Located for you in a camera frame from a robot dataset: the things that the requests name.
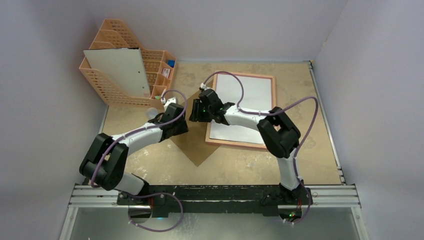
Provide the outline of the brown cardboard backing board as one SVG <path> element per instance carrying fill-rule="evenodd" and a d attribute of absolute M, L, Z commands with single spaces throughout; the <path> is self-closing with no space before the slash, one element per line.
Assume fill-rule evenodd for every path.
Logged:
<path fill-rule="evenodd" d="M 196 167 L 204 163 L 220 147 L 219 145 L 205 142 L 207 123 L 192 122 L 189 120 L 193 110 L 194 100 L 198 98 L 200 93 L 199 86 L 199 82 L 191 84 L 179 83 L 175 85 L 175 88 L 187 97 L 185 119 L 188 132 L 171 138 L 173 143 Z"/>

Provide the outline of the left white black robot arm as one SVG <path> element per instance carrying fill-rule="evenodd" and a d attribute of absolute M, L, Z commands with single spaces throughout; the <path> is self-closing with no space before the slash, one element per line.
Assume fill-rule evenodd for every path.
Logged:
<path fill-rule="evenodd" d="M 133 153 L 170 137 L 188 132 L 185 107 L 170 103 L 165 111 L 132 131 L 107 135 L 98 134 L 91 143 L 79 173 L 104 190 L 126 192 L 138 205 L 149 199 L 149 183 L 125 171 L 127 158 Z"/>

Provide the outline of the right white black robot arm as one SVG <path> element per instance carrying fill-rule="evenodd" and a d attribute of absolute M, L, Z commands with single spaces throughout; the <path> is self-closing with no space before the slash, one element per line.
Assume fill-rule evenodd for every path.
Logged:
<path fill-rule="evenodd" d="M 301 201 L 302 179 L 296 158 L 301 133 L 288 115 L 279 107 L 261 113 L 241 109 L 233 102 L 223 103 L 211 88 L 201 90 L 193 100 L 191 122 L 240 126 L 259 132 L 266 149 L 276 157 L 280 174 L 280 197 L 288 204 Z"/>

